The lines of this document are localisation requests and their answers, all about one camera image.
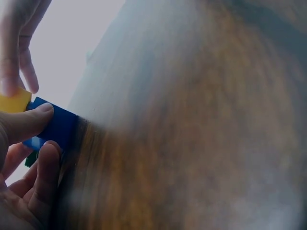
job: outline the lego brick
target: lego brick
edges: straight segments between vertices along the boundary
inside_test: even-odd
[[[47,101],[44,99],[36,97],[34,102],[28,104],[27,110],[35,109],[46,102]],[[52,105],[54,108],[54,115],[44,131],[37,135],[37,137],[40,138],[43,142],[53,140],[59,144],[62,150],[65,150],[69,145],[71,133],[77,121],[77,115],[54,104]]]
[[[38,158],[38,151],[33,151],[25,160],[24,165],[30,168]]]
[[[0,95],[0,111],[6,113],[21,113],[26,110],[32,94],[22,88],[13,97]]]
[[[41,138],[32,137],[31,139],[24,141],[23,144],[29,148],[32,148],[33,150],[39,151],[45,142],[46,141]]]

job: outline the fingernail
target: fingernail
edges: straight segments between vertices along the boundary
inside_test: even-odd
[[[17,83],[14,78],[3,78],[0,83],[0,93],[4,96],[11,97],[17,91]]]
[[[45,103],[40,105],[37,109],[41,112],[49,112],[50,110],[53,110],[53,106],[50,103]]]

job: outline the brown wood grain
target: brown wood grain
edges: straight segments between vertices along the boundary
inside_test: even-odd
[[[128,0],[71,101],[52,228],[305,229],[306,13]]]

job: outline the hand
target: hand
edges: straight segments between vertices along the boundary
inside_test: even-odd
[[[19,69],[32,93],[38,81],[29,50],[32,35],[51,0],[0,0],[0,93],[15,94],[24,88]]]
[[[0,113],[0,229],[48,227],[59,179],[60,147],[47,142],[23,179],[8,187],[5,180],[31,153],[20,142],[39,134],[52,116],[48,103],[20,114]]]

